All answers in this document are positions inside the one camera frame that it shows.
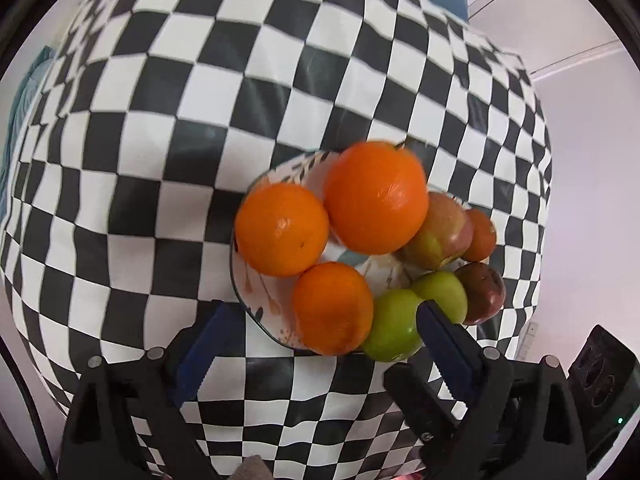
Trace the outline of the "green apple front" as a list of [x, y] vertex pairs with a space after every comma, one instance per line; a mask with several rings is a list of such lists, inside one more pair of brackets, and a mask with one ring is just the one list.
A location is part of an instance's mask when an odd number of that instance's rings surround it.
[[422, 299], [410, 289], [390, 289], [374, 300], [371, 330], [362, 351], [376, 362], [397, 362], [413, 356], [422, 339], [416, 310]]

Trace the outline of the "dark red apple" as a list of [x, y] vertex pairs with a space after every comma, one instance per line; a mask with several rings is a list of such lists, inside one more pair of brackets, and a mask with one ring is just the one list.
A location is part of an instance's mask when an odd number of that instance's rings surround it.
[[468, 300], [465, 325], [483, 323], [503, 307], [506, 286], [496, 270], [486, 263], [471, 262], [454, 271]]

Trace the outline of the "red green apple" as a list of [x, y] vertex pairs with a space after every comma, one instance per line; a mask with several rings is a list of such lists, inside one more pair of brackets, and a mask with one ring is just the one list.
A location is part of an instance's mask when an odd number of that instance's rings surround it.
[[401, 248], [399, 258], [427, 271], [436, 271], [470, 247], [473, 226], [466, 210], [453, 198], [429, 192], [428, 211], [422, 226], [410, 242]]

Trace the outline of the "small dark orange tangerine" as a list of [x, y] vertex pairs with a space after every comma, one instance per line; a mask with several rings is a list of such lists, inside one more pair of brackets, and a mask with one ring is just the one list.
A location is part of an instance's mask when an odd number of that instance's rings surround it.
[[482, 262], [490, 257], [497, 245], [497, 232], [487, 214], [478, 209], [466, 211], [472, 228], [472, 242], [462, 258], [467, 262]]

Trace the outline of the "large orange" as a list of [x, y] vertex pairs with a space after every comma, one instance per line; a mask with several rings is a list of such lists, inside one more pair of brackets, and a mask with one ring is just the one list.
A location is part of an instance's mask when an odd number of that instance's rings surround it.
[[363, 255], [405, 246], [422, 226], [430, 202], [420, 160], [383, 141], [358, 142], [340, 154], [322, 193], [334, 233]]

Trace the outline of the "floral oval plate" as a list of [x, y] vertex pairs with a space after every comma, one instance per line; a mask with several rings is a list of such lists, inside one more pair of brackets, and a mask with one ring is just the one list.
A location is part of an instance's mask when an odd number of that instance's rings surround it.
[[360, 142], [269, 170], [242, 199], [230, 270], [242, 305], [277, 342], [381, 362], [421, 347], [416, 312], [436, 300], [454, 324], [491, 318], [501, 298], [492, 223], [427, 181], [405, 148]]

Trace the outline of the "checkered black white blanket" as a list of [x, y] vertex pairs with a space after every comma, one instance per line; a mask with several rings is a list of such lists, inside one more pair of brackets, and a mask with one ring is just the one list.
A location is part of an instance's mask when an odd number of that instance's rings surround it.
[[84, 0], [1, 164], [1, 288], [55, 406], [235, 304], [248, 187], [383, 140], [488, 212], [513, 356], [539, 292], [551, 142], [523, 62], [430, 0]]

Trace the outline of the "white door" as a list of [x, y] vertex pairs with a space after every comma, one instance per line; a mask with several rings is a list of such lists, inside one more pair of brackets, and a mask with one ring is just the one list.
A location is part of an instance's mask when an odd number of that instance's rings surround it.
[[521, 55], [534, 79], [623, 50], [588, 0], [468, 0], [469, 23]]

